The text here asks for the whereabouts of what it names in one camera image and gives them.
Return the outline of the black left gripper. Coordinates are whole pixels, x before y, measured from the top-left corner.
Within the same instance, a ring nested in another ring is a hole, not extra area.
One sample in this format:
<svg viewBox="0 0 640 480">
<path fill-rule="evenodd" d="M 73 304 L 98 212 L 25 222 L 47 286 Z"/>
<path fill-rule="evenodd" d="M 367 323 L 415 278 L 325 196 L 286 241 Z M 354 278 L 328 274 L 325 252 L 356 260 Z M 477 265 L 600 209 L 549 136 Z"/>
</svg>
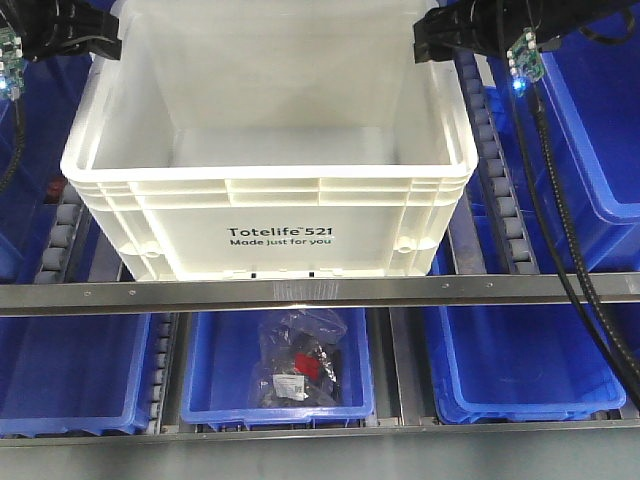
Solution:
<svg viewBox="0 0 640 480">
<path fill-rule="evenodd" d="M 29 61 L 89 52 L 121 59 L 119 19 L 87 1 L 2 1 L 1 25 L 21 38 Z"/>
</svg>

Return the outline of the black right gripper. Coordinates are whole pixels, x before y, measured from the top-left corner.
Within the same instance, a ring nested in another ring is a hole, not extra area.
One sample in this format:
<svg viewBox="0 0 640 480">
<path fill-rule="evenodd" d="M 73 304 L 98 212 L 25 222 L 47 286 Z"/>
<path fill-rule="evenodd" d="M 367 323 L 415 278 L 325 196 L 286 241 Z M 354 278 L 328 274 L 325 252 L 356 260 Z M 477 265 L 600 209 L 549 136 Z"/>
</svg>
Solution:
<svg viewBox="0 0 640 480">
<path fill-rule="evenodd" d="M 414 62 L 446 62 L 453 48 L 500 55 L 525 28 L 536 41 L 564 37 L 622 10 L 636 1 L 474 1 L 430 9 L 413 25 Z"/>
</svg>

